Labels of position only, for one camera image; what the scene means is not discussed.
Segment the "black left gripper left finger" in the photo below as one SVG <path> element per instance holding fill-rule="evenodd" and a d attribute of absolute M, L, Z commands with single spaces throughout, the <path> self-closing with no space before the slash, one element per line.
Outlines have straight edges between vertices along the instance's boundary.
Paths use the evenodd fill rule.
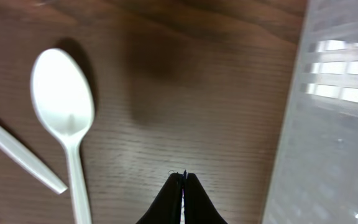
<path fill-rule="evenodd" d="M 170 174 L 160 192 L 137 224 L 180 224 L 183 175 Z"/>

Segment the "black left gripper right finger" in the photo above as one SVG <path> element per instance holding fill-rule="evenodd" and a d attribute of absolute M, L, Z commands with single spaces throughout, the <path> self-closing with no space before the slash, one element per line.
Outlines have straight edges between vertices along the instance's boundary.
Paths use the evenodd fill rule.
<path fill-rule="evenodd" d="M 185 224 L 227 224 L 194 173 L 184 173 Z"/>

